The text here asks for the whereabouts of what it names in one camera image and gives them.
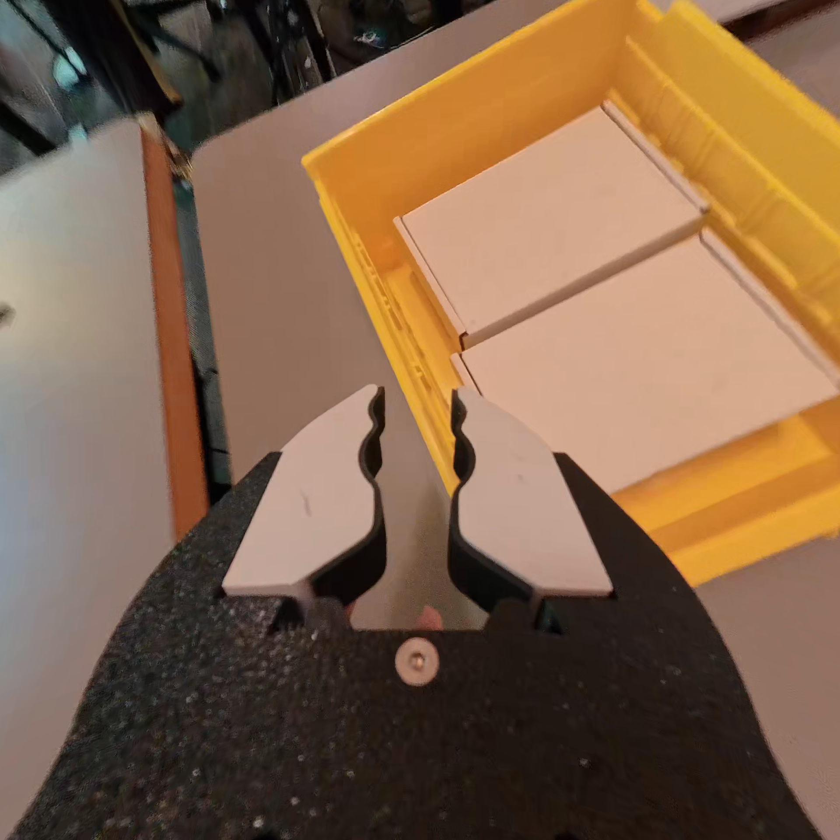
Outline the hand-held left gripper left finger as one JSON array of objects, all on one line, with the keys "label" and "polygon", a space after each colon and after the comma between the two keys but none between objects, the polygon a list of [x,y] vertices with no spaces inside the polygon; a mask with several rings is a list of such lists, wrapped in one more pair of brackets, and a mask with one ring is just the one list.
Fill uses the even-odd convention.
[{"label": "hand-held left gripper left finger", "polygon": [[356,602],[383,576],[385,390],[366,385],[300,430],[224,577],[228,596]]}]

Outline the white cardboard mailer box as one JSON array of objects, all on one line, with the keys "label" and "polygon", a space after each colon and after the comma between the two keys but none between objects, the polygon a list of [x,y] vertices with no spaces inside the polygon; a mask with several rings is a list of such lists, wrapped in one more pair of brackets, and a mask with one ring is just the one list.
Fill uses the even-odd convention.
[{"label": "white cardboard mailer box", "polygon": [[460,354],[608,492],[838,396],[838,368],[710,229]]},{"label": "white cardboard mailer box", "polygon": [[393,223],[467,350],[699,233],[708,212],[605,100]]}]

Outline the yellow plastic bin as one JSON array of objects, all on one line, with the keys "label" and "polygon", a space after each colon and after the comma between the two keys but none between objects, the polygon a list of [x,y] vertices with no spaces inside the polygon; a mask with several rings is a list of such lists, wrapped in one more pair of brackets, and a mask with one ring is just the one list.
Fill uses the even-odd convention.
[{"label": "yellow plastic bin", "polygon": [[[455,334],[393,219],[605,99],[838,362],[838,120],[693,3],[566,3],[301,160],[449,497]],[[614,499],[693,585],[837,536],[838,419],[834,398]]]}]

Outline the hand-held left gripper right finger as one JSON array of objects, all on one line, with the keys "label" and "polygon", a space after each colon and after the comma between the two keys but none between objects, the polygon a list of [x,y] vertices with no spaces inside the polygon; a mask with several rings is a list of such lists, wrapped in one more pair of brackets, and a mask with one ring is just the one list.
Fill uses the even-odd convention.
[{"label": "hand-held left gripper right finger", "polygon": [[613,583],[554,452],[531,428],[460,387],[448,574],[479,607],[515,599],[607,597]]}]

